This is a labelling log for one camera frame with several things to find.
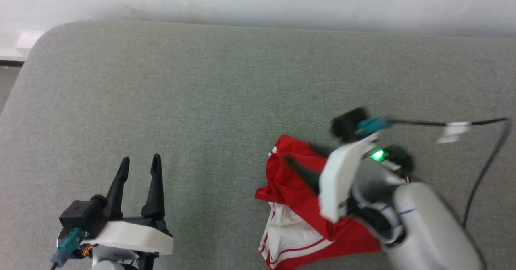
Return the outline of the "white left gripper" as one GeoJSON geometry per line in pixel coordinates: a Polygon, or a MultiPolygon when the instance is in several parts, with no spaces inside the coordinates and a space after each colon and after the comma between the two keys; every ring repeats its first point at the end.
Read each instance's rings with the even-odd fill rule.
{"type": "MultiPolygon", "coordinates": [[[[124,184],[129,175],[130,159],[122,158],[119,169],[107,194],[106,215],[109,219],[122,219],[121,211],[124,184]]],[[[147,218],[164,218],[164,186],[162,158],[156,153],[150,169],[151,183],[147,201],[141,215],[147,218]]],[[[150,226],[116,221],[105,224],[94,239],[85,239],[83,244],[93,246],[94,257],[136,257],[138,252],[159,255],[173,253],[173,237],[150,226]]]]}

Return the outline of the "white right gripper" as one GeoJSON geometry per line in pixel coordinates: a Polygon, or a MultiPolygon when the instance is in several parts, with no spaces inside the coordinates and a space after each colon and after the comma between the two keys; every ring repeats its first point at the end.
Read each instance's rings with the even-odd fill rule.
{"type": "Polygon", "coordinates": [[[319,194],[321,217],[331,223],[339,222],[347,214],[347,200],[381,172],[381,165],[371,157],[378,138],[379,133],[374,133],[337,149],[308,143],[315,154],[327,158],[323,170],[318,163],[313,165],[294,156],[285,156],[287,165],[313,193],[319,194]]]}

